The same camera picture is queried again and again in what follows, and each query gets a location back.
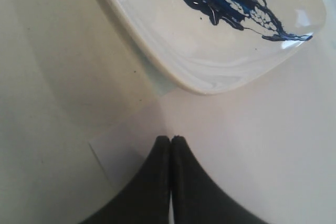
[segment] white table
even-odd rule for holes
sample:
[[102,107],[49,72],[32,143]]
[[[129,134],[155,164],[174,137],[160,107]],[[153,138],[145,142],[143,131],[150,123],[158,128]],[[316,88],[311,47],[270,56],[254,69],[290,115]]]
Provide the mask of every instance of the white table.
[[[174,87],[98,1],[0,0],[0,223],[76,223],[103,206],[116,190],[88,141]],[[300,191],[297,202],[321,209],[297,213],[311,223],[333,223],[336,208],[320,200],[336,179],[336,1],[324,1],[327,25],[311,45],[225,95],[231,129],[248,125],[246,113],[267,134],[282,121],[293,141],[308,138],[315,173],[330,168],[329,195],[309,182]]]

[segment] dark blue paint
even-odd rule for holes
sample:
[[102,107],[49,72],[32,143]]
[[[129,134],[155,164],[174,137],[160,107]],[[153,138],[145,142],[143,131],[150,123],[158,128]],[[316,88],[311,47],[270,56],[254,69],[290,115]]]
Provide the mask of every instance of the dark blue paint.
[[284,31],[281,21],[267,7],[266,0],[263,5],[257,0],[184,0],[192,9],[200,10],[209,16],[213,25],[218,25],[222,19],[238,30],[249,29],[242,26],[245,18],[250,18],[260,26],[273,32],[272,36],[262,35],[271,41],[298,40],[307,41],[312,36],[297,36]]

